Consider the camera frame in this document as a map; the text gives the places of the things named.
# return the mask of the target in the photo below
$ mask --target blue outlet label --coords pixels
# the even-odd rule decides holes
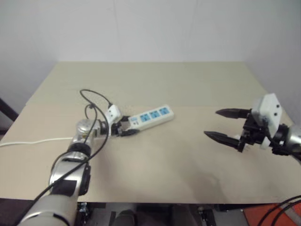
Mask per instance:
[[[150,115],[153,119],[160,117],[160,114],[158,111],[150,112]]]
[[[140,115],[140,118],[141,118],[142,122],[151,120],[151,118],[149,117],[148,114],[142,114],[142,115]]]
[[[169,110],[166,107],[161,108],[159,111],[160,111],[161,115],[165,115],[165,114],[169,113]]]

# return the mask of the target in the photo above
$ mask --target beige tabletop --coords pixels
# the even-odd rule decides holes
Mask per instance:
[[[263,203],[300,193],[300,165],[293,158],[257,145],[239,153],[203,133],[240,134],[244,120],[214,112],[249,108],[266,93],[239,62],[58,63],[1,143],[74,136],[85,117],[82,88],[105,94],[124,114],[168,104],[175,119],[132,137],[110,138],[91,161],[90,188],[79,201]],[[282,122],[291,124],[285,113]],[[48,185],[51,165],[69,143],[0,147],[0,197],[33,199]]]

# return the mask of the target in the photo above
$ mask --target power strip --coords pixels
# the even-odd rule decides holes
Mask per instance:
[[[157,126],[174,118],[174,112],[169,106],[164,105],[156,109],[143,112],[128,118],[130,123],[129,129],[144,130],[150,127]]]

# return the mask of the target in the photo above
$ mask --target red object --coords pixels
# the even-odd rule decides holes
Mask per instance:
[[[275,207],[276,204],[268,204],[264,206],[259,207],[252,207],[244,209],[246,219],[250,226],[257,226],[260,219],[263,217],[264,214],[266,214],[267,211]],[[273,211],[269,216],[264,220],[262,226],[270,226],[273,222],[274,217],[281,211],[280,208]],[[277,223],[276,226],[297,226],[286,214],[282,214]]]

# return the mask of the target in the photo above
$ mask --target white cable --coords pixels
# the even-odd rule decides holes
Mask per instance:
[[[23,142],[23,141],[16,141],[16,142],[8,142],[0,144],[0,147],[8,146],[8,145],[34,145],[38,143],[43,143],[47,141],[54,141],[54,140],[71,140],[72,137],[63,137],[63,138],[52,138],[52,139],[45,139],[45,140],[39,140],[34,142]]]

